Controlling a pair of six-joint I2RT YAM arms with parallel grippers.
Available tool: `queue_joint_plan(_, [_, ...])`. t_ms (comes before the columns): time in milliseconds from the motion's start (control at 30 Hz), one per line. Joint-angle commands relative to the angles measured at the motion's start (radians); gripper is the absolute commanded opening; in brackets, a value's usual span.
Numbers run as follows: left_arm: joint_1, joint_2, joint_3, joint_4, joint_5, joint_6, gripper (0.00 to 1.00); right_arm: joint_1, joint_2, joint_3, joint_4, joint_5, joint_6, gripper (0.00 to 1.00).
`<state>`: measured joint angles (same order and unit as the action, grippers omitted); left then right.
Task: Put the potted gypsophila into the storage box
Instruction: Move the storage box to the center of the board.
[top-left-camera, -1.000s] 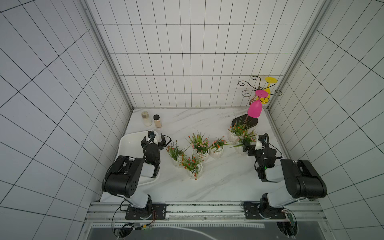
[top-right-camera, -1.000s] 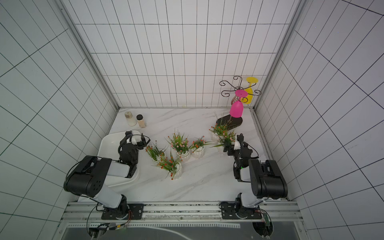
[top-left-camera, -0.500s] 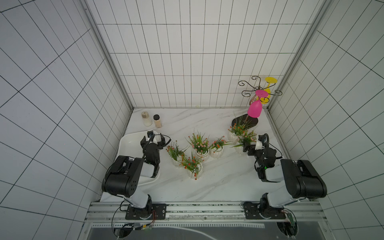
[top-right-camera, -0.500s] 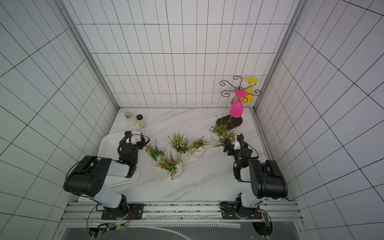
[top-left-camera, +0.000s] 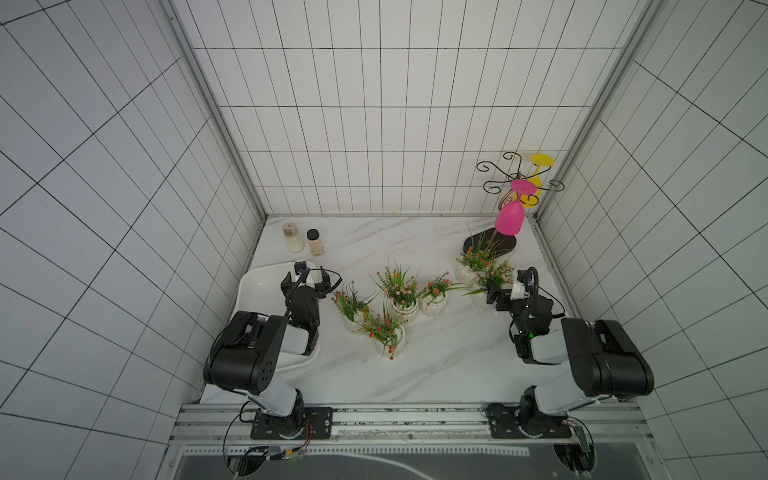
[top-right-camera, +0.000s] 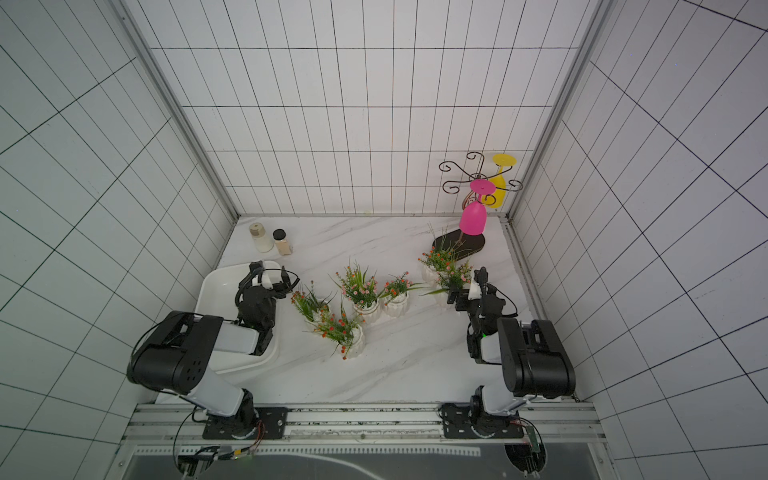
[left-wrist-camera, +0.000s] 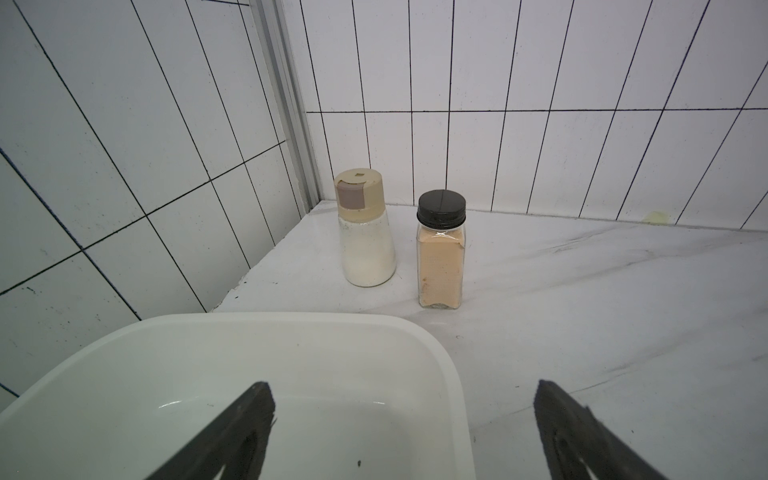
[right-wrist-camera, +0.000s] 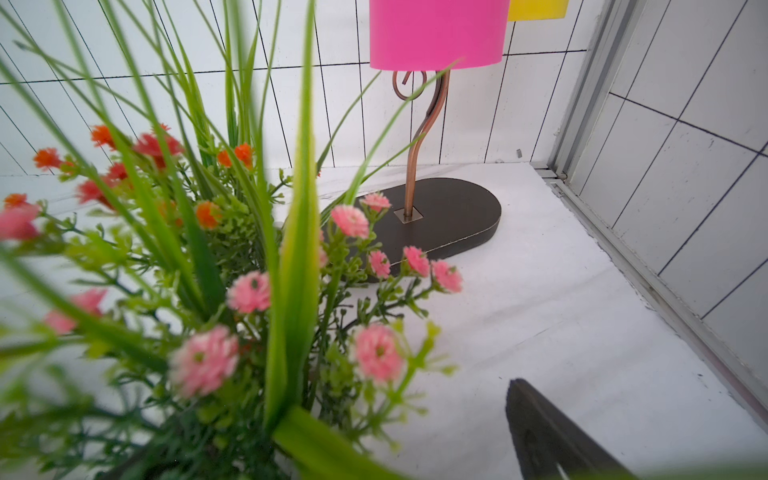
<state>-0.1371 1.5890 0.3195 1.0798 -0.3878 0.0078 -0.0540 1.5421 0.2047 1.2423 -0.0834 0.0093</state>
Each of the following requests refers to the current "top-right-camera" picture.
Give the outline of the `potted gypsophila red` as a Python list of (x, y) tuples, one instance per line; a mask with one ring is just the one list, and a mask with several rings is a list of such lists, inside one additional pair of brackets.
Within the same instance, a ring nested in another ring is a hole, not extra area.
[(300, 288), (293, 292), (291, 296), (292, 305), (298, 310), (307, 324), (314, 326), (321, 319), (325, 312), (330, 311), (331, 301), (334, 295), (318, 295), (315, 291), (315, 283), (310, 281), (304, 283)]

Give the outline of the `potted gypsophila red-orange front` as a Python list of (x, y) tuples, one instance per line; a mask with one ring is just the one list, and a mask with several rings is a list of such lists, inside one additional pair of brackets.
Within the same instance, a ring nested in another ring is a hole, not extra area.
[(365, 347), (365, 320), (356, 312), (348, 315), (341, 307), (339, 315), (328, 308), (314, 314), (314, 332), (336, 344), (336, 350), (344, 360), (358, 357)]

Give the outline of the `potted gypsophila pink centre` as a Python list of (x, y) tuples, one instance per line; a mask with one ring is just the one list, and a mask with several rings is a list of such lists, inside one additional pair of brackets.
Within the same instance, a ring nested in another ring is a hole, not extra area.
[(368, 324), (375, 323), (381, 314), (379, 292), (377, 280), (368, 274), (368, 269), (354, 262), (343, 271), (337, 271), (334, 277), (342, 295), (361, 319)]

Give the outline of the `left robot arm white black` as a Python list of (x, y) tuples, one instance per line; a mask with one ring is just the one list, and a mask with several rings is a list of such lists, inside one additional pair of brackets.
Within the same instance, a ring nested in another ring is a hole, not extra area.
[(250, 263), (235, 290), (235, 319), (170, 312), (136, 342), (128, 380), (204, 410), (205, 440), (281, 439), (288, 410), (255, 406), (253, 394), (227, 382), (210, 361), (215, 353), (263, 359), (277, 345), (277, 302), (299, 282), (300, 277), (282, 265), (263, 260)]

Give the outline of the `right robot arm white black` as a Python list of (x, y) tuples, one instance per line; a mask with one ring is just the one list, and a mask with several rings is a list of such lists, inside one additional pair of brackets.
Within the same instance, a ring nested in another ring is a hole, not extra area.
[(467, 404), (445, 403), (438, 413), (447, 439), (539, 438), (518, 410), (536, 398), (554, 400), (575, 392), (572, 362), (549, 320), (522, 323), (503, 312), (506, 300), (488, 282), (487, 269), (472, 274), (467, 288), (448, 289), (447, 303), (469, 318), (467, 351), (480, 365), (499, 366), (501, 377), (481, 385)]

